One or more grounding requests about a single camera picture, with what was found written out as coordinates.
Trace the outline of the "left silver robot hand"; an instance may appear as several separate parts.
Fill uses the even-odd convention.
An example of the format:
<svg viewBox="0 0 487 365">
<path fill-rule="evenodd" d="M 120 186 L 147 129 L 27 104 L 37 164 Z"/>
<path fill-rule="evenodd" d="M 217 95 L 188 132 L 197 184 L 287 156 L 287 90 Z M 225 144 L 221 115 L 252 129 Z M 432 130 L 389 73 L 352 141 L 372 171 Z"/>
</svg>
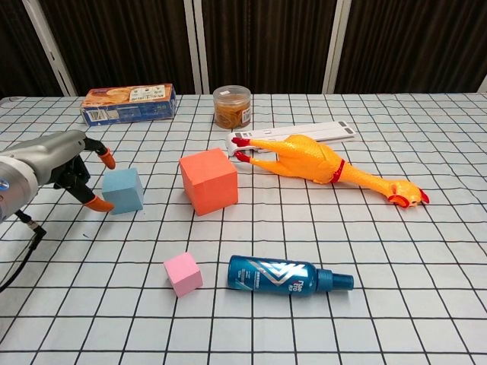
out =
<svg viewBox="0 0 487 365">
<path fill-rule="evenodd" d="M 112 211 L 114 204 L 87 186 L 91 175 L 81 158 L 83 151 L 96 153 L 111 170 L 116 167 L 109 148 L 76 129 L 23 141 L 2 151 L 1 219 L 20 210 L 34 198 L 39 187 L 49 184 L 66 190 L 93 211 Z"/>
</svg>

